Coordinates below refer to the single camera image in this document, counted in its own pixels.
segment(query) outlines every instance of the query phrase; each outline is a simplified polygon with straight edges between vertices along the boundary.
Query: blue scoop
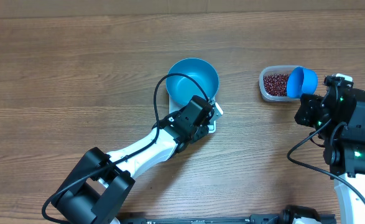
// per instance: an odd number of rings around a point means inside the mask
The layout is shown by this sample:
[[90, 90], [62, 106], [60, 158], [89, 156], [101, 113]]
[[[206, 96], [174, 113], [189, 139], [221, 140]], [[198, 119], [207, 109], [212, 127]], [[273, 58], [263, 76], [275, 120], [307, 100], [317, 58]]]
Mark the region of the blue scoop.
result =
[[[182, 73], [192, 77], [204, 90], [209, 99], [213, 99], [218, 92], [219, 77], [215, 68], [205, 60], [186, 58], [171, 67], [169, 74]], [[185, 106], [193, 95], [205, 98], [199, 88], [185, 77], [168, 77], [165, 87], [171, 98], [178, 104]]]
[[295, 68], [287, 81], [287, 96], [301, 98], [303, 93], [313, 94], [318, 86], [318, 76], [304, 67]]

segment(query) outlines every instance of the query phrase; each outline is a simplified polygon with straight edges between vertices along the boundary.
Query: plastic container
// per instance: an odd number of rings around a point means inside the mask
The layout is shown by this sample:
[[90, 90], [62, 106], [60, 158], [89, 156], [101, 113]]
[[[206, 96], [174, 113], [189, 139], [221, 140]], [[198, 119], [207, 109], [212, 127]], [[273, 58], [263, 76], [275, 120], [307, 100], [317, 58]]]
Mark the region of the plastic container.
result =
[[264, 99], [267, 102], [290, 102], [290, 101], [299, 100], [297, 98], [290, 98], [287, 96], [272, 96], [265, 91], [265, 86], [264, 86], [264, 77], [266, 77], [268, 75], [273, 75], [273, 74], [291, 74], [292, 71], [297, 67], [301, 67], [301, 66], [299, 66], [299, 65], [276, 65], [276, 66], [269, 66], [269, 67], [263, 69], [263, 71], [259, 75], [259, 89], [261, 91], [262, 99]]

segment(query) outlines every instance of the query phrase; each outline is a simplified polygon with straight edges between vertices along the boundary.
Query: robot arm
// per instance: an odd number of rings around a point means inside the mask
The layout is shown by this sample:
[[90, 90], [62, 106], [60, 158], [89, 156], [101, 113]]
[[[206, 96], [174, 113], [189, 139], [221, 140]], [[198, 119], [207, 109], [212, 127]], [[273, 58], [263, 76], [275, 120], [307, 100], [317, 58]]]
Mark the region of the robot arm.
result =
[[[199, 96], [193, 96], [189, 104], [180, 111], [167, 115], [159, 126], [155, 125], [150, 134], [140, 141], [107, 154], [97, 147], [89, 150], [59, 187], [57, 193], [64, 193], [55, 194], [51, 200], [52, 205], [72, 224], [117, 223], [115, 216], [135, 183], [133, 177], [138, 177], [206, 136], [209, 131], [207, 125], [222, 114], [217, 103], [209, 103]], [[155, 143], [136, 153], [155, 139], [158, 128], [159, 135]], [[113, 165], [122, 158], [126, 159]], [[105, 186], [102, 195], [85, 181], [76, 184], [76, 180], [82, 176], [100, 169], [104, 171], [98, 171], [98, 174], [90, 175], [90, 178]]]
[[[325, 78], [324, 97], [303, 94], [295, 115], [297, 124], [320, 129], [323, 157], [330, 173], [342, 178], [365, 198], [365, 91], [353, 88], [352, 78], [336, 74]], [[365, 223], [365, 205], [347, 185], [334, 180], [341, 221]]]

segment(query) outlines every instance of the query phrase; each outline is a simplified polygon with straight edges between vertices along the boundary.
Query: black bracket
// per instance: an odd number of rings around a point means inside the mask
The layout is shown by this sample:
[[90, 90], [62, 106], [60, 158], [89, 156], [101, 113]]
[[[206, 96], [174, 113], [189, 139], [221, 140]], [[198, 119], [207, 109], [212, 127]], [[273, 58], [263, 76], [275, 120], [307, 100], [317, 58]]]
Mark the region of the black bracket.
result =
[[334, 175], [347, 173], [348, 177], [365, 174], [365, 144], [339, 140], [334, 146], [325, 141], [323, 158]]
[[193, 96], [182, 109], [170, 113], [162, 119], [160, 129], [164, 129], [174, 137], [175, 142], [178, 144], [175, 152], [180, 153], [189, 144], [208, 134], [207, 125], [213, 115], [214, 109], [209, 102], [199, 96]]
[[[97, 147], [89, 150], [57, 192], [81, 178], [82, 174], [110, 163], [109, 156]], [[122, 171], [116, 166], [91, 177], [93, 181], [97, 181], [99, 178], [109, 185], [102, 195], [84, 181], [69, 188], [61, 196], [55, 197], [51, 201], [52, 205], [71, 223], [110, 223], [120, 210], [135, 180], [128, 171]]]

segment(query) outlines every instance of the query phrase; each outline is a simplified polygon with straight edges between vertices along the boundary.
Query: kidney bean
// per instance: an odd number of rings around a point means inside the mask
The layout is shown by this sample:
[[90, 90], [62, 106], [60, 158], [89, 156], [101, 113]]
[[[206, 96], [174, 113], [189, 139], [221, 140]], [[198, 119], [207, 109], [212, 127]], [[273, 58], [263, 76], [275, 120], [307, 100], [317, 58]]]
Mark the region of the kidney bean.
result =
[[271, 74], [264, 77], [265, 91], [271, 96], [287, 96], [287, 80], [290, 74]]

